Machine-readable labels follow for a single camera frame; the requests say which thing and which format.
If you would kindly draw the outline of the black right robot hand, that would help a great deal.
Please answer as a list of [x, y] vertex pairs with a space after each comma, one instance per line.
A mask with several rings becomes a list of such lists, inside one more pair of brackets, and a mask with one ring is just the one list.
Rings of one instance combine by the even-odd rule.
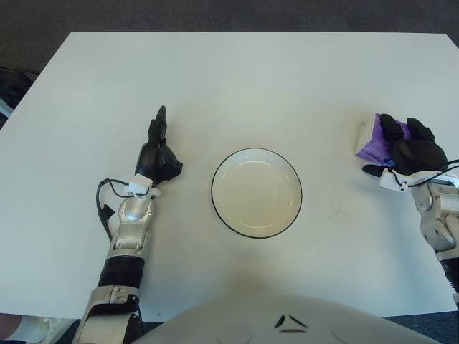
[[448, 167], [445, 151], [427, 126], [416, 118], [402, 123], [385, 113], [375, 115], [369, 139], [356, 149], [356, 156], [406, 176]]

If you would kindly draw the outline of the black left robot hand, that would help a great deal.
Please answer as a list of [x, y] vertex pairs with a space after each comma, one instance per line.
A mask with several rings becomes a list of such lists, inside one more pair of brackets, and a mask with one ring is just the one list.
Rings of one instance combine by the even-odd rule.
[[153, 181], [157, 186], [182, 172], [183, 163], [166, 144], [166, 106], [162, 105], [148, 128], [148, 140], [141, 147], [135, 173]]

